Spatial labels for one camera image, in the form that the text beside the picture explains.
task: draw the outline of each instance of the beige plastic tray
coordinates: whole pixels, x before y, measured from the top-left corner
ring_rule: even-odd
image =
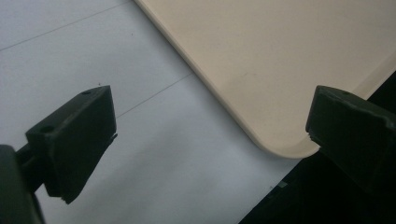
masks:
[[[396,70],[396,1],[136,0],[262,149],[318,146],[315,87],[368,98]]]

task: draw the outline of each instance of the black plastic part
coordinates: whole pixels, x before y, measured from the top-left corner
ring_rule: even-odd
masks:
[[[44,162],[38,159],[29,145],[25,145],[17,152],[17,159],[21,173],[30,192],[34,193],[47,178],[47,169]]]
[[[368,102],[396,114],[396,73]],[[321,151],[300,161],[282,180],[288,185],[275,187],[241,223],[396,223],[396,192],[366,193]]]
[[[116,128],[110,87],[84,91],[26,133],[33,153],[32,158],[29,152],[21,153],[21,160],[39,161],[46,172],[37,179],[44,179],[49,196],[71,203],[116,136]]]
[[[306,130],[363,190],[395,191],[396,115],[349,92],[318,86]]]
[[[35,195],[27,190],[12,147],[0,145],[0,223],[44,223]]]

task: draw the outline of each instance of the gray line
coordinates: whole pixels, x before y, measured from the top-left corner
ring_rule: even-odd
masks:
[[[75,23],[77,23],[77,22],[79,22],[79,21],[87,20],[87,19],[90,18],[90,17],[96,16],[96,15],[102,13],[102,12],[109,11],[109,10],[115,8],[115,7],[120,7],[120,6],[122,6],[122,5],[124,5],[124,4],[127,4],[127,3],[130,3],[130,2],[132,2],[132,0],[123,2],[123,3],[119,4],[119,5],[116,5],[116,6],[114,6],[114,7],[110,7],[110,8],[108,8],[108,9],[103,10],[103,11],[96,12],[96,13],[92,14],[91,16],[82,18],[82,19],[80,19],[80,20],[78,20],[78,21],[73,21],[73,22],[71,22],[71,23],[68,23],[68,24],[66,24],[66,25],[60,26],[60,27],[58,27],[58,28],[56,28],[56,29],[53,29],[53,30],[51,30],[51,31],[48,31],[48,32],[46,32],[46,33],[44,33],[44,34],[36,35],[36,36],[31,37],[31,38],[29,38],[29,39],[22,40],[22,41],[19,42],[19,43],[16,43],[16,44],[13,44],[13,45],[11,45],[11,46],[8,46],[8,47],[5,47],[5,48],[3,48],[3,49],[0,49],[0,52],[3,51],[3,50],[5,50],[5,49],[10,49],[10,48],[15,47],[15,46],[17,46],[17,45],[19,45],[19,44],[22,44],[22,43],[28,42],[28,41],[30,41],[30,40],[36,39],[36,38],[38,38],[38,37],[40,37],[40,36],[42,36],[42,35],[47,35],[47,34],[52,33],[52,32],[54,32],[54,31],[60,30],[60,29],[62,29],[62,28],[64,28],[64,27],[67,27],[67,26],[69,26],[69,25],[73,25],[73,24],[75,24]]]
[[[129,109],[129,110],[123,112],[122,114],[118,115],[118,116],[116,117],[116,119],[118,119],[119,117],[123,116],[124,114],[130,112],[131,110],[137,108],[138,106],[142,105],[143,103],[145,103],[145,102],[151,100],[151,99],[154,98],[156,95],[160,94],[160,93],[163,92],[163,91],[166,91],[167,89],[169,89],[169,88],[171,88],[172,86],[176,85],[179,81],[183,80],[183,79],[186,78],[186,77],[191,76],[192,74],[193,74],[193,73],[189,73],[188,75],[184,76],[183,78],[179,79],[178,81],[176,81],[176,82],[172,83],[171,85],[167,86],[167,87],[164,88],[163,90],[158,91],[158,92],[155,93],[154,95],[150,96],[148,99],[146,99],[146,100],[140,102],[139,104],[135,105],[135,106],[132,107],[131,109]]]

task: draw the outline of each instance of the screw hole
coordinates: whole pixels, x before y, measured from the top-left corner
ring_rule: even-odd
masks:
[[[46,127],[42,128],[42,129],[40,129],[40,132],[42,132],[42,133],[50,133],[50,132],[53,131],[53,129],[54,128],[52,126],[46,126]]]

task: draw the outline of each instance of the table surface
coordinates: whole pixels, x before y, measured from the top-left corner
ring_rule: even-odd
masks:
[[[286,158],[318,151],[305,131],[317,85],[367,99],[396,69],[396,1],[136,2],[250,138]]]
[[[235,223],[298,162],[259,150],[133,1],[0,0],[0,143],[110,85],[119,137],[48,223]]]

